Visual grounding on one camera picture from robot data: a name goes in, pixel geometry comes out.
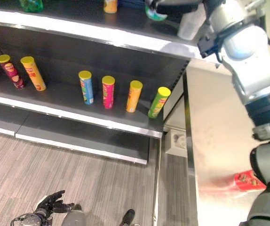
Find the yellow lid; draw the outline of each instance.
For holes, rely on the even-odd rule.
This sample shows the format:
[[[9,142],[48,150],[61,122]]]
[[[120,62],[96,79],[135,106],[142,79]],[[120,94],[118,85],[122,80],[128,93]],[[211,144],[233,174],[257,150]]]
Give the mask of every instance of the yellow lid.
[[[142,89],[143,84],[140,81],[133,80],[130,83],[130,87],[135,88],[135,89]]]
[[[5,63],[5,62],[9,61],[10,59],[11,59],[11,57],[7,54],[0,55],[0,63]]]
[[[30,64],[30,63],[35,62],[35,59],[32,56],[25,56],[25,57],[21,58],[20,62],[22,64]]]
[[[89,72],[89,71],[80,71],[79,72],[79,78],[80,79],[90,79],[91,78],[91,72]]]
[[[102,82],[107,85],[113,85],[115,83],[115,79],[112,76],[104,76]]]
[[[171,95],[171,91],[169,90],[169,88],[166,87],[159,87],[158,92],[164,97],[168,97],[169,95]]]

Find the person's hand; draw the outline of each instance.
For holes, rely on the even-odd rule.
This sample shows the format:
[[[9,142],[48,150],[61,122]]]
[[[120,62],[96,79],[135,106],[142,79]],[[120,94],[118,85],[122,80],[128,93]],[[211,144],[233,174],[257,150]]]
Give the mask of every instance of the person's hand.
[[[47,218],[52,213],[67,213],[71,211],[74,207],[74,203],[64,204],[63,200],[58,200],[62,197],[62,194],[65,193],[65,190],[53,193],[47,196],[42,202],[39,203],[37,209],[44,209],[47,212]]]

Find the red chip can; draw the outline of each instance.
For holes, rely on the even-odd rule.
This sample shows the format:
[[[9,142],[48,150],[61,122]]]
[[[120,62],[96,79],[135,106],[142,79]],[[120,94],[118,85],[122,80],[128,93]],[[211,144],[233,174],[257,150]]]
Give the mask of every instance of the red chip can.
[[[11,57],[9,55],[0,55],[0,65],[7,73],[8,77],[11,79],[17,89],[24,88],[24,82],[22,78],[18,75],[18,71],[11,62]]]

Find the pringles can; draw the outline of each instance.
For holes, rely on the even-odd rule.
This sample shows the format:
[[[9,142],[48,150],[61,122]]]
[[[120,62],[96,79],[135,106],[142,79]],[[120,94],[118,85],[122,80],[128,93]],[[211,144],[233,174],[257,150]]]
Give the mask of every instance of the pringles can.
[[[26,72],[30,76],[30,79],[35,86],[37,91],[44,91],[46,89],[46,85],[42,76],[37,68],[35,63],[35,59],[32,56],[25,56],[21,58],[20,62],[23,64]]]
[[[106,109],[113,107],[114,102],[114,83],[115,79],[112,76],[104,76],[103,83],[103,105]]]
[[[135,111],[142,88],[143,84],[140,81],[131,81],[129,95],[127,98],[127,112],[133,113]]]
[[[84,97],[85,104],[90,105],[93,103],[93,91],[92,91],[92,81],[91,72],[81,71],[79,72],[80,86],[82,87],[82,93]]]
[[[155,119],[161,109],[163,108],[163,105],[167,101],[167,98],[171,95],[171,91],[169,88],[166,87],[160,87],[157,91],[157,95],[155,96],[155,99],[150,107],[150,110],[148,112],[148,116],[152,119]]]
[[[104,0],[103,10],[106,13],[117,12],[117,0]]]
[[[22,78],[18,75],[18,71],[11,62],[11,57],[9,55],[0,55],[0,65],[17,89],[24,88],[24,82]]]

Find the shelf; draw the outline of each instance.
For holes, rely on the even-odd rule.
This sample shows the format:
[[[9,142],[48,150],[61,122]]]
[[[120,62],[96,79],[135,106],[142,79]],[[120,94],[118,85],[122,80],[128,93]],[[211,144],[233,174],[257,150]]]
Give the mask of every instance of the shelf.
[[[0,25],[83,38],[123,48],[161,53],[179,58],[201,59],[197,40],[177,37],[179,23],[155,22],[143,8],[119,8],[103,12],[103,1],[49,0],[38,14],[22,11],[18,1],[0,1]],[[217,63],[215,56],[205,58]]]
[[[24,89],[17,90],[8,78],[0,77],[0,104],[161,138],[162,111],[156,119],[149,119],[150,102],[140,100],[134,113],[126,112],[126,102],[127,96],[117,96],[114,107],[105,109],[101,93],[95,95],[92,105],[84,104],[79,86],[50,82],[45,91],[38,92],[29,82]]]
[[[30,113],[16,138],[147,164],[149,138],[67,119]]]
[[[14,136],[29,112],[0,105],[0,133]]]

